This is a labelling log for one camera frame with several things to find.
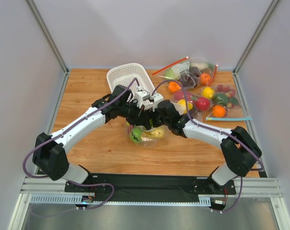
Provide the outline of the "clear dotted zip bag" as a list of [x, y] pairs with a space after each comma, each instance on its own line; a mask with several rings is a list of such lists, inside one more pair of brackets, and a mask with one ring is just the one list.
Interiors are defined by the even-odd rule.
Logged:
[[146, 130], [144, 126], [131, 125], [128, 122], [125, 123], [125, 132], [131, 142], [136, 145], [144, 147], [153, 147], [167, 137], [169, 130], [166, 126], [153, 127]]

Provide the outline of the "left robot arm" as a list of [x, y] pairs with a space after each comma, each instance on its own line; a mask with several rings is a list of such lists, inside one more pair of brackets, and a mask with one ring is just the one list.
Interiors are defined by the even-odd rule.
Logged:
[[82, 166], [68, 161], [71, 149], [93, 130], [119, 116], [139, 118], [144, 111], [144, 101], [152, 99], [152, 94], [139, 89], [136, 93], [118, 85], [111, 94], [96, 100], [89, 109], [63, 129], [48, 135], [41, 133], [36, 138], [32, 152], [32, 162], [53, 181], [65, 179], [83, 184], [90, 173]]

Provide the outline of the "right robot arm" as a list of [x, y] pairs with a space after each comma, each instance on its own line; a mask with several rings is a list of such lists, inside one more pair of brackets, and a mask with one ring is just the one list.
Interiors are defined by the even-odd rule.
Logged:
[[181, 115], [170, 100], [154, 103], [153, 112], [154, 125], [160, 122], [177, 136], [201, 140], [221, 149], [225, 163], [210, 175], [218, 185], [225, 185], [236, 176], [245, 177], [257, 162], [263, 166], [262, 151], [241, 126], [228, 129], [205, 124], [191, 118], [189, 113]]

